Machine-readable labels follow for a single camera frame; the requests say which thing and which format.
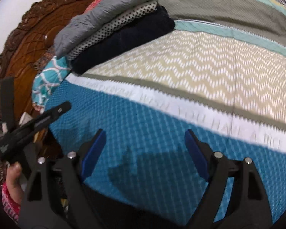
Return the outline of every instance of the black folded garment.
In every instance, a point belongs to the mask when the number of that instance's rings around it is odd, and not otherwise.
[[[84,50],[71,61],[72,70],[83,74],[93,66],[173,31],[174,27],[175,23],[166,9],[158,5],[155,12],[134,20],[110,37]]]

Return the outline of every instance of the carved wooden headboard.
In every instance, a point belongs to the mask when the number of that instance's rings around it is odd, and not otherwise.
[[[53,44],[70,19],[82,14],[94,0],[42,0],[34,3],[11,32],[0,55],[0,79],[14,76],[14,114],[34,115],[31,89],[37,71],[33,64]]]

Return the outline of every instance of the beige and white zigzag pattern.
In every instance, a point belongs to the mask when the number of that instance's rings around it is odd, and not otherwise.
[[[160,83],[286,123],[286,57],[232,38],[173,31],[87,73]]]

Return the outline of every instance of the carved wood trim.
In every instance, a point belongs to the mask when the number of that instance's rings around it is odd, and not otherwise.
[[[30,32],[30,30],[34,28],[45,16],[53,13],[59,7],[76,1],[81,0],[42,0],[32,4],[30,10],[22,16],[21,22],[17,28],[10,33],[5,42],[3,52],[0,54],[0,79],[6,76],[6,72],[13,55],[16,53],[23,38]]]

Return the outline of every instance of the blue checkered fabric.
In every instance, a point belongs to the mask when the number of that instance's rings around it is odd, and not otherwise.
[[[57,88],[46,108],[64,101],[72,109],[50,126],[64,153],[77,150],[99,128],[107,143],[86,183],[94,190],[185,225],[206,188],[184,145],[189,128],[199,140],[228,158],[252,157],[266,188],[273,221],[286,209],[286,154],[173,118],[127,99],[86,89],[67,81]],[[225,215],[230,178],[216,220]]]

